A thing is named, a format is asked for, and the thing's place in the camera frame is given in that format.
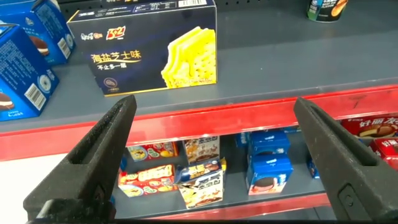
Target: chocolate pie image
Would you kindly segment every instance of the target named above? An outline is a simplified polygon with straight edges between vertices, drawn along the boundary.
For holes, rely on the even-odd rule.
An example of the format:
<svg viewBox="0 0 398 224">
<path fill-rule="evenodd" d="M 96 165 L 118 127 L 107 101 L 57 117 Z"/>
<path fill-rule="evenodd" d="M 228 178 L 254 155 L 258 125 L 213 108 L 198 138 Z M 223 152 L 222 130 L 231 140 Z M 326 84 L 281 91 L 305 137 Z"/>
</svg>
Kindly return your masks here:
<svg viewBox="0 0 398 224">
<path fill-rule="evenodd" d="M 372 137 L 372 138 L 379 138 L 379 137 L 391 137 L 397 131 L 398 126 L 392 124 L 390 126 L 381 126 L 381 125 L 374 125 L 367 129 L 361 131 L 358 136 L 359 137 Z"/>
<path fill-rule="evenodd" d="M 12 110 L 14 107 L 11 98 L 4 93 L 0 93 L 0 111 Z"/>
<path fill-rule="evenodd" d="M 254 183 L 253 192 L 265 192 L 272 189 L 277 184 L 275 177 L 265 177 Z"/>
<path fill-rule="evenodd" d="M 50 54 L 47 44 L 42 39 L 33 36 L 29 36 L 29 38 L 43 56 Z"/>
</svg>

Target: dark blue box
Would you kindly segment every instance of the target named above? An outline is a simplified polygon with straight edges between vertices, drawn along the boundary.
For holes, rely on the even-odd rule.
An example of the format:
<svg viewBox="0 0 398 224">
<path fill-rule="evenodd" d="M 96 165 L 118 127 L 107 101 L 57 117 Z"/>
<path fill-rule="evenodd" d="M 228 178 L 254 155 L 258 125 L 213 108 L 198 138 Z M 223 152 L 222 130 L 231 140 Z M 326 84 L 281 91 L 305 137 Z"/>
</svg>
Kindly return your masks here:
<svg viewBox="0 0 398 224">
<path fill-rule="evenodd" d="M 0 121 L 38 116 L 58 78 L 24 30 L 0 25 Z"/>
<path fill-rule="evenodd" d="M 79 10 L 68 25 L 105 96 L 217 82 L 213 0 Z"/>
<path fill-rule="evenodd" d="M 19 24 L 50 65 L 67 63 L 75 43 L 55 0 L 2 0 L 0 22 Z"/>
<path fill-rule="evenodd" d="M 286 154 L 290 141 L 282 130 L 256 131 L 250 135 L 248 162 L 261 154 Z"/>
<path fill-rule="evenodd" d="M 249 195 L 281 192 L 292 172 L 286 154 L 253 157 L 246 176 Z"/>
</svg>

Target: yellow cracker image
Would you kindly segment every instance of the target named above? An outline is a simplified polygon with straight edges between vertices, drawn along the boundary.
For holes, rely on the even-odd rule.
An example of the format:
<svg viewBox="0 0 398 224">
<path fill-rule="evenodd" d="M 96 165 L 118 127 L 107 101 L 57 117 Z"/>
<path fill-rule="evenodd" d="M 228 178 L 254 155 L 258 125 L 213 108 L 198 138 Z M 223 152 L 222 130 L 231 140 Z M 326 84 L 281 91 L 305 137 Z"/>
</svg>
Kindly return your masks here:
<svg viewBox="0 0 398 224">
<path fill-rule="evenodd" d="M 170 69 L 173 67 L 173 65 L 175 63 L 177 46 L 180 45 L 185 40 L 191 38 L 195 34 L 199 33 L 200 31 L 201 31 L 200 27 L 197 26 L 197 27 L 193 28 L 191 31 L 188 31 L 184 35 L 180 36 L 179 38 L 173 40 L 167 46 L 167 49 L 169 50 L 169 57 L 167 59 L 166 66 L 161 71 L 163 79 L 166 81 L 166 83 L 169 82 L 167 75 L 169 74 Z"/>
<path fill-rule="evenodd" d="M 168 88 L 216 83 L 215 31 L 195 29 L 190 34 L 190 38 L 173 45 L 175 51 L 169 52 L 169 56 L 174 54 L 174 59 L 169 57 L 165 72 L 162 73 Z"/>
</svg>

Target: biscuit package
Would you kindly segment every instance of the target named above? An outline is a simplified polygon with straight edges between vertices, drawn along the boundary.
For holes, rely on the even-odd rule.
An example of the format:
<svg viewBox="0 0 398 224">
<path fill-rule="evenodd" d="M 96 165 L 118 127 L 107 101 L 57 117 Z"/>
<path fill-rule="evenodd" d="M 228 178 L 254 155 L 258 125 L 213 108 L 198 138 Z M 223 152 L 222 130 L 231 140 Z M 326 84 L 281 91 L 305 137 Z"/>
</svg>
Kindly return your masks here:
<svg viewBox="0 0 398 224">
<path fill-rule="evenodd" d="M 118 186 L 128 197 L 176 190 L 177 186 L 174 185 L 174 166 L 158 166 L 135 174 L 120 172 Z"/>
<path fill-rule="evenodd" d="M 249 195 L 280 193 L 292 172 L 286 154 L 253 157 L 246 176 Z"/>
<path fill-rule="evenodd" d="M 369 146 L 376 155 L 381 157 L 392 168 L 398 170 L 398 139 L 380 138 L 374 139 Z"/>
<path fill-rule="evenodd" d="M 217 159 L 220 156 L 219 136 L 186 140 L 183 145 L 189 164 Z"/>
<path fill-rule="evenodd" d="M 359 138 L 388 138 L 398 136 L 398 114 L 384 114 L 344 119 L 341 125 Z"/>
<path fill-rule="evenodd" d="M 255 131 L 248 141 L 248 163 L 254 156 L 269 154 L 286 154 L 290 141 L 283 130 Z"/>
<path fill-rule="evenodd" d="M 106 96 L 217 82 L 213 0 L 107 6 L 68 21 Z"/>
<path fill-rule="evenodd" d="M 176 171 L 176 184 L 187 209 L 223 200 L 225 159 L 212 159 Z"/>
<path fill-rule="evenodd" d="M 67 63 L 75 48 L 56 0 L 2 0 L 0 22 L 19 24 L 50 65 Z"/>
<path fill-rule="evenodd" d="M 343 13 L 348 0 L 310 0 L 307 17 L 317 22 L 335 22 Z"/>
<path fill-rule="evenodd" d="M 136 162 L 165 157 L 174 157 L 178 155 L 175 142 L 148 144 L 143 146 L 129 146 L 127 149 L 130 152 L 132 159 Z"/>
<path fill-rule="evenodd" d="M 310 159 L 307 162 L 307 167 L 308 167 L 308 169 L 310 171 L 310 174 L 311 174 L 312 178 L 315 178 L 315 179 L 319 179 L 320 178 L 318 169 L 317 169 L 317 167 L 315 167 L 315 164 L 313 163 L 312 159 Z"/>
<path fill-rule="evenodd" d="M 22 27 L 0 24 L 0 121 L 39 116 L 58 82 Z"/>
</svg>

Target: cracker box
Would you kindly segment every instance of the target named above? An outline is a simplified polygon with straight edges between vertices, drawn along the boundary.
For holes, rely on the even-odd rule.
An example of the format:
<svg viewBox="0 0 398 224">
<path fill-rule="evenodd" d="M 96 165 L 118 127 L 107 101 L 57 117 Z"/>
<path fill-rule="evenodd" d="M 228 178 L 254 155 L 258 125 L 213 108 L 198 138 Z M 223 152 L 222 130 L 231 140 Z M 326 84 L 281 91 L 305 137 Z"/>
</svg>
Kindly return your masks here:
<svg viewBox="0 0 398 224">
<path fill-rule="evenodd" d="M 56 0 L 0 1 L 0 21 L 24 28 L 50 65 L 67 63 L 75 47 Z"/>
<path fill-rule="evenodd" d="M 256 131 L 250 135 L 248 162 L 253 156 L 269 154 L 286 154 L 290 141 L 282 130 Z"/>
<path fill-rule="evenodd" d="M 307 167 L 308 167 L 308 169 L 310 171 L 310 174 L 311 174 L 312 178 L 314 178 L 314 179 L 319 179 L 320 178 L 318 169 L 317 169 L 317 167 L 315 167 L 315 164 L 313 163 L 312 159 L 310 159 L 307 162 Z"/>
<path fill-rule="evenodd" d="M 128 197 L 176 190 L 174 166 L 158 166 L 135 174 L 120 172 L 118 186 Z"/>
<path fill-rule="evenodd" d="M 286 154 L 253 157 L 246 176 L 249 195 L 280 193 L 292 172 Z"/>
<path fill-rule="evenodd" d="M 392 168 L 398 170 L 398 139 L 374 139 L 369 146 L 376 155 L 381 157 Z"/>
<path fill-rule="evenodd" d="M 183 145 L 189 164 L 217 159 L 220 156 L 220 137 L 218 136 L 186 140 Z"/>
<path fill-rule="evenodd" d="M 132 159 L 136 162 L 160 159 L 164 157 L 174 157 L 178 155 L 175 142 L 129 146 L 127 149 L 130 152 Z"/>
<path fill-rule="evenodd" d="M 345 119 L 341 125 L 359 138 L 388 138 L 398 136 L 398 114 L 385 114 Z"/>
<path fill-rule="evenodd" d="M 0 25 L 0 121 L 41 114 L 58 78 L 15 24 Z"/>
<path fill-rule="evenodd" d="M 217 82 L 213 0 L 82 10 L 68 24 L 106 96 Z"/>
<path fill-rule="evenodd" d="M 213 159 L 176 172 L 176 184 L 187 209 L 223 200 L 226 161 Z"/>
</svg>

